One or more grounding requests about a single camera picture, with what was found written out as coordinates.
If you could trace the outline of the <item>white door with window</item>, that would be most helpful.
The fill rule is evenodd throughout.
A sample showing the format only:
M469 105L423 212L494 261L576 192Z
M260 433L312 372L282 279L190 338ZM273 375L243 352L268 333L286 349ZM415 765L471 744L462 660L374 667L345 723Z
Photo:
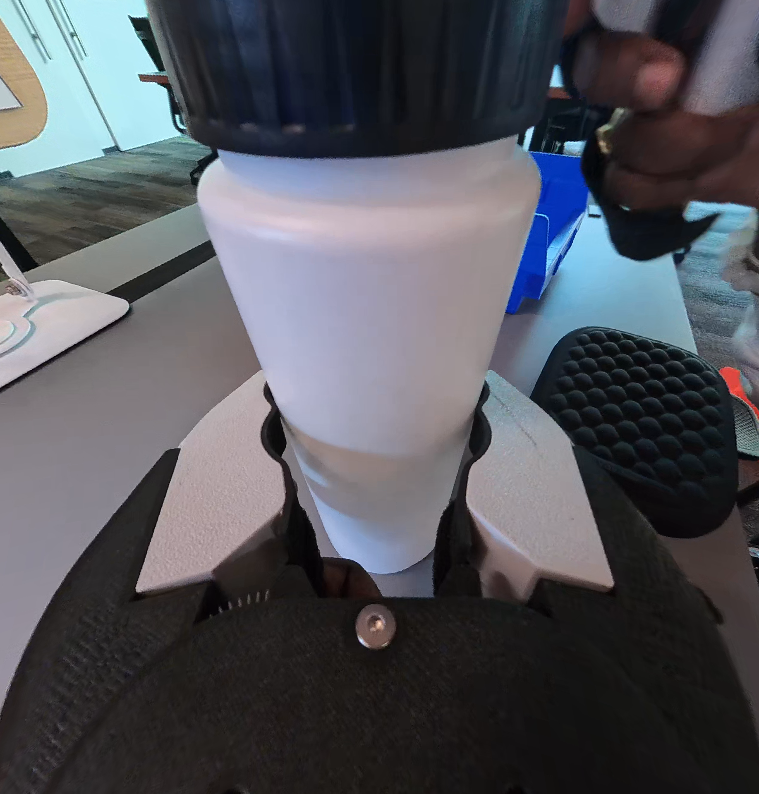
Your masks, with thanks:
M122 152L120 139L116 133L113 122L110 120L104 96L101 94L100 79L96 74L95 66L93 65L84 40L78 32L74 18L69 12L67 3L64 1L46 1L46 5L111 139L112 146L105 149L105 153Z

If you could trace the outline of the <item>wooden top office desk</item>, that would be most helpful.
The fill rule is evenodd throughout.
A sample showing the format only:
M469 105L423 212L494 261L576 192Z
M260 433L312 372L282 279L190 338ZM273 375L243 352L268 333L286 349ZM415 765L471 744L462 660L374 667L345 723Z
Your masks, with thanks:
M187 129L182 117L182 112L166 72L139 73L138 79L143 84L155 84L161 86L166 91L170 111L170 121L179 134L186 135Z

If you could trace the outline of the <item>person's left hand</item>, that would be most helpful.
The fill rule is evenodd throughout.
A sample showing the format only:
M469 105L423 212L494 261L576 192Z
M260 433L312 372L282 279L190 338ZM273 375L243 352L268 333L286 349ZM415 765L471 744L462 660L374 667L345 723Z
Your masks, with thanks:
M325 596L342 600L377 601L381 591L364 568L351 560L325 557L323 586Z

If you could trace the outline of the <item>black honeycomb seat cushion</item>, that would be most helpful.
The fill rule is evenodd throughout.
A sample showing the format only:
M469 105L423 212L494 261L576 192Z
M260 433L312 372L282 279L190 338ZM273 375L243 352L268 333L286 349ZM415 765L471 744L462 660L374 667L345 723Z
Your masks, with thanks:
M693 352L583 327L546 360L531 399L668 538L716 531L736 506L731 394Z

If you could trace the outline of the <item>black ribbed bottle lid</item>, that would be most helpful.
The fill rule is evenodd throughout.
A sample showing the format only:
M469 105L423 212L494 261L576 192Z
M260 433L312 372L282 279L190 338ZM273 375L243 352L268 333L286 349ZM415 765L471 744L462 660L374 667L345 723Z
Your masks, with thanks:
M562 1L151 1L189 134L285 158L413 155L524 133Z

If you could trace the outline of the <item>blue plastic bin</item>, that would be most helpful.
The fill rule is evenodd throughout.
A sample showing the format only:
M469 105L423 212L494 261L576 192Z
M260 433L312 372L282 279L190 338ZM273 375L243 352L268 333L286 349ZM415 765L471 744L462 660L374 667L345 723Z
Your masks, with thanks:
M506 306L515 314L526 299L539 300L571 248L587 211L588 188L579 159L532 153L541 193Z

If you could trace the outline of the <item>orange plastic object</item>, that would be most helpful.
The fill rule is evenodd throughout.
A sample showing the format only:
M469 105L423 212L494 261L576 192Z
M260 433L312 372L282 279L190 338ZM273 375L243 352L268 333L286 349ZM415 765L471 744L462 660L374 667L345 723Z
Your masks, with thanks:
M736 370L735 368L724 367L720 370L720 374L726 386L728 387L730 394L735 394L740 398L749 402L753 406L755 412L757 412L759 418L759 408L754 404L754 402L752 402L749 393L745 390L745 386L747 383L745 382L742 373Z

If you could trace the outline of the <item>person's right hand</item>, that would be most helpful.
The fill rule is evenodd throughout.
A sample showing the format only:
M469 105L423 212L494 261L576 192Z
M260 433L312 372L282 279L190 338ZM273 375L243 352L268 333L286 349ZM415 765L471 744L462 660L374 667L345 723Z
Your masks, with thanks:
M759 209L759 103L708 117L678 98L685 59L647 36L584 33L572 77L593 104L630 113L611 134L603 194L630 210L689 202Z

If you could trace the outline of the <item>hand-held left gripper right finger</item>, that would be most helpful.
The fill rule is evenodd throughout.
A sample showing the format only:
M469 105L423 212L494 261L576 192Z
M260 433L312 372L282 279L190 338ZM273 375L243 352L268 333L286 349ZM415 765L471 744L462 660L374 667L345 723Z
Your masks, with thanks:
M472 564L486 598L527 603L542 580L598 592L613 575L568 435L487 372L487 451L467 476Z

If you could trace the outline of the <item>instruction sign on white stand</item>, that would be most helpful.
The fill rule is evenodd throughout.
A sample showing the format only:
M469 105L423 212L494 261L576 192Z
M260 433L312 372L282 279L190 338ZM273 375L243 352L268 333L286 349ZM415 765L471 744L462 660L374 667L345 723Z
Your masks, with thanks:
M34 67L0 18L0 76L22 107L0 111L0 151L34 141L48 120ZM0 391L120 321L126 299L61 280L31 283L36 263L0 217Z

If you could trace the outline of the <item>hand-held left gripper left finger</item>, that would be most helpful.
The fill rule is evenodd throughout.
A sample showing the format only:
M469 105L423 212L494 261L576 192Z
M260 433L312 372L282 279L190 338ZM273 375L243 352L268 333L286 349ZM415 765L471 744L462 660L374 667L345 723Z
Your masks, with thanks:
M136 592L214 582L226 597L265 597L288 560L280 539L283 466L261 431L271 405L256 372L196 423L175 468Z

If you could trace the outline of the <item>white plastic bottle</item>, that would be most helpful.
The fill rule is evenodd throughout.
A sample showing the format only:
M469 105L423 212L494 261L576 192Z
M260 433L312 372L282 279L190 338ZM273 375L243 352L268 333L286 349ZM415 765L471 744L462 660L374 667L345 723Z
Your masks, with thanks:
M219 151L209 238L335 550L433 550L541 192L517 137L417 155Z

